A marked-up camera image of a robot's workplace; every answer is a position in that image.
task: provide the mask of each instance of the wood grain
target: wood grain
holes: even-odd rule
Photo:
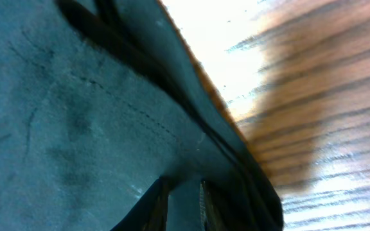
[[[370,0],[162,0],[285,230],[370,230]]]

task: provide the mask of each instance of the garment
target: garment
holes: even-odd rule
[[[161,175],[181,181],[167,230],[201,229],[201,179],[231,195],[257,230],[281,230],[277,194],[204,92],[163,9],[116,5],[206,126],[83,38],[55,2],[1,0],[0,230],[110,230]]]

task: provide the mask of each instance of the wooden table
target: wooden table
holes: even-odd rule
[[[162,4],[285,230],[370,230],[370,0]]]

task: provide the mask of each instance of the wooden surface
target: wooden surface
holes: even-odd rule
[[[370,0],[162,3],[285,230],[370,230]]]

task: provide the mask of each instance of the brown wood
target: brown wood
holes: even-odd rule
[[[370,230],[370,0],[162,4],[285,230]]]

